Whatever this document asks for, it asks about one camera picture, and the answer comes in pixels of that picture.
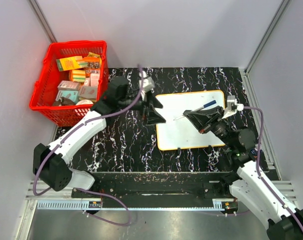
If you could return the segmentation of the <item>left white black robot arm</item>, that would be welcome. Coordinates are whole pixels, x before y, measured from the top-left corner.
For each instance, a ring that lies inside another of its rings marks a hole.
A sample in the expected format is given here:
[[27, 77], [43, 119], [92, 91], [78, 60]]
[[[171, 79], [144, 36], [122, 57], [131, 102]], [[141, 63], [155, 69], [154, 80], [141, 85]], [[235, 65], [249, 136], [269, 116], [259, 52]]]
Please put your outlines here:
[[96, 197], [100, 192], [99, 180], [87, 171], [68, 166], [77, 151], [94, 135], [103, 131], [111, 118], [128, 110], [137, 111], [146, 125], [166, 122], [156, 111], [162, 109], [163, 105], [152, 93], [154, 80], [144, 72], [139, 76], [137, 95], [128, 93], [129, 81], [125, 77], [114, 77], [100, 99], [75, 126], [50, 144], [40, 143], [34, 148], [34, 195], [39, 195], [37, 182], [42, 180], [56, 192], [69, 187], [82, 189], [89, 198]]

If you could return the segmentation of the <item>white marker pen blue cap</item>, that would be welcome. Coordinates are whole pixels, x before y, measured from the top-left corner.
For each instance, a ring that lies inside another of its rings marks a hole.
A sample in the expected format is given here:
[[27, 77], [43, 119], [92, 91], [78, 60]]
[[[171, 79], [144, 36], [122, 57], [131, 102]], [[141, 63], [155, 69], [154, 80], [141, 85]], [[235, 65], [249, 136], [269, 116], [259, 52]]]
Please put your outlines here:
[[[202, 105], [201, 107], [196, 108], [196, 109], [194, 109], [194, 110], [192, 110], [192, 111], [193, 111], [193, 112], [195, 112], [195, 111], [200, 111], [200, 110], [203, 110], [203, 109], [205, 109], [205, 108], [208, 108], [208, 107], [210, 107], [210, 106], [212, 106], [212, 105], [215, 105], [216, 103], [217, 103], [216, 100], [212, 100], [212, 101], [210, 101], [210, 102], [208, 102], [208, 103]], [[185, 117], [185, 116], [182, 114], [182, 115], [180, 115], [180, 116], [174, 118], [173, 120], [174, 120], [174, 121], [177, 121], [177, 120], [180, 120], [180, 119], [182, 119], [182, 118], [184, 118], [184, 117]]]

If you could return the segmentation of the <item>white board with orange frame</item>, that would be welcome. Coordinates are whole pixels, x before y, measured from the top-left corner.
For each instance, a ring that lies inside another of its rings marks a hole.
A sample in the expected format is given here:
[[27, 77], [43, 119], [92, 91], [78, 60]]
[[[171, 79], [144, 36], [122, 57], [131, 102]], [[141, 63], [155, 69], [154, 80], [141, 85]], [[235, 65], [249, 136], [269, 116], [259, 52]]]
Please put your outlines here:
[[221, 147], [225, 144], [212, 132], [200, 134], [187, 118], [176, 119], [185, 110], [195, 110], [215, 100], [214, 107], [225, 106], [225, 96], [221, 90], [159, 94], [157, 100], [163, 108], [156, 111], [166, 123], [156, 125], [157, 147], [161, 151], [178, 149]]

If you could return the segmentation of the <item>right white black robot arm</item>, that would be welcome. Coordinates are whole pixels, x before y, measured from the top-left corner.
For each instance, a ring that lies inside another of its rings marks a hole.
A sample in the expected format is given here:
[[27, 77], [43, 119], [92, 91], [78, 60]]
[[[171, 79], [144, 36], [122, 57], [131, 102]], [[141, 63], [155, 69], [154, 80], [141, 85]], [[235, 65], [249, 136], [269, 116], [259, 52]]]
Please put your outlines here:
[[231, 173], [217, 184], [220, 195], [241, 201], [265, 227], [270, 240], [303, 240], [303, 209], [288, 200], [260, 167], [262, 138], [247, 127], [233, 130], [225, 120], [247, 108], [217, 106], [185, 110], [183, 115], [200, 134], [212, 132], [228, 148], [225, 157]]

